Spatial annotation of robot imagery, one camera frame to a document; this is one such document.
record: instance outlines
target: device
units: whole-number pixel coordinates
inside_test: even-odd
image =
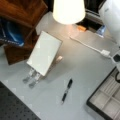
[[[116,44],[120,47],[120,0],[104,0],[99,7],[99,14]],[[112,57],[120,72],[120,51]]]

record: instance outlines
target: grid tray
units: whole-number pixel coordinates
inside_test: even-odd
[[[120,120],[120,83],[115,81],[114,68],[87,100],[87,105],[106,120]]]

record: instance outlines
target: white card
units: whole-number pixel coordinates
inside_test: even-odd
[[[61,44],[62,41],[42,31],[27,64],[45,76]]]

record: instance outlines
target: wooden furniture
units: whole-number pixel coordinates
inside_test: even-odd
[[[18,23],[25,40],[23,47],[4,47],[9,65],[29,57],[37,40],[35,27],[46,11],[43,0],[0,0],[0,16]]]

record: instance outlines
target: black grid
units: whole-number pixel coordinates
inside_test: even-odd
[[[0,120],[40,120],[0,82]]]

